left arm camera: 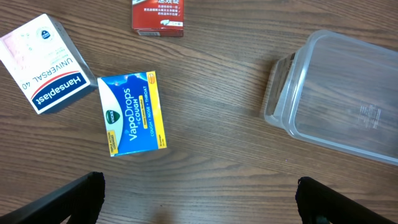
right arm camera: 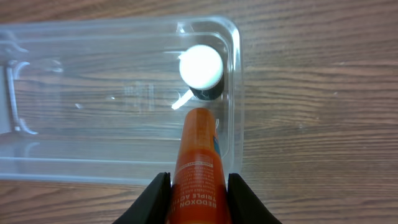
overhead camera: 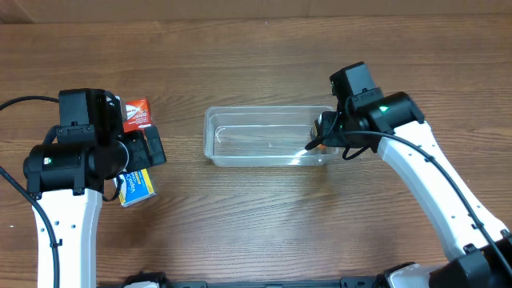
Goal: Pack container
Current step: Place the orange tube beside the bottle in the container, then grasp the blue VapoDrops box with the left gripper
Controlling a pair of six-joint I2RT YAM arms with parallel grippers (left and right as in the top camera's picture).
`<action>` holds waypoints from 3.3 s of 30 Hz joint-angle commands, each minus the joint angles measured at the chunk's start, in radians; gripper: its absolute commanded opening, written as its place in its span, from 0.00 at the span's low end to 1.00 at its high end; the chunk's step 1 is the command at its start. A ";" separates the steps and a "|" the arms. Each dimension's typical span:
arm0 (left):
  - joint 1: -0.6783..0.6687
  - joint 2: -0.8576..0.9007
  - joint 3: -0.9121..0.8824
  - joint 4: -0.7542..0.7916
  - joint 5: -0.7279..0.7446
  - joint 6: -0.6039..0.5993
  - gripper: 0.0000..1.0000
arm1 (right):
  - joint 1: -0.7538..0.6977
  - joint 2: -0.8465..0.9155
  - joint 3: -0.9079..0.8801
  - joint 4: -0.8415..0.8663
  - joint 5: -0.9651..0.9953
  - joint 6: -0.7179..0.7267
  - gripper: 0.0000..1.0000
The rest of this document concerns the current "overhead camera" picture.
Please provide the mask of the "blue yellow VapoDrops box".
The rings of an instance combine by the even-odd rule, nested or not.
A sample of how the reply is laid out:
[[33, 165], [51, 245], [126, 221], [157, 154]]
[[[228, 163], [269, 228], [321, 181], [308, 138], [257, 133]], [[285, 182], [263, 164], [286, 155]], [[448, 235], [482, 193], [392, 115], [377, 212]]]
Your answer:
[[147, 169], [120, 174], [114, 179], [119, 188], [119, 201], [123, 207], [128, 207], [156, 195], [153, 183]]

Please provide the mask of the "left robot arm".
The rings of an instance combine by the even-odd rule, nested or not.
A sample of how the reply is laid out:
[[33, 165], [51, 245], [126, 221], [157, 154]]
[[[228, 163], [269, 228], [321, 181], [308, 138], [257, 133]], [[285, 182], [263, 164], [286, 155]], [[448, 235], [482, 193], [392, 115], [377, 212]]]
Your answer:
[[104, 184], [166, 162], [156, 127], [126, 132], [120, 99], [101, 89], [62, 90], [60, 123], [23, 163], [38, 228], [40, 287], [94, 287]]

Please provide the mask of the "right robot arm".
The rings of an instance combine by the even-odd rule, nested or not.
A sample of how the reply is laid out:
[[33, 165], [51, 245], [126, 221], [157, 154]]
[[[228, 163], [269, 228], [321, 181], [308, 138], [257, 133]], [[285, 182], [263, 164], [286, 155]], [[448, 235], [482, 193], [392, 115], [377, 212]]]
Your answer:
[[330, 76], [334, 111], [314, 123], [307, 150], [370, 150], [403, 180], [427, 216], [447, 263], [406, 262], [373, 277], [372, 287], [509, 287], [511, 231], [476, 198], [437, 144], [425, 115], [405, 92], [385, 96], [364, 62]]

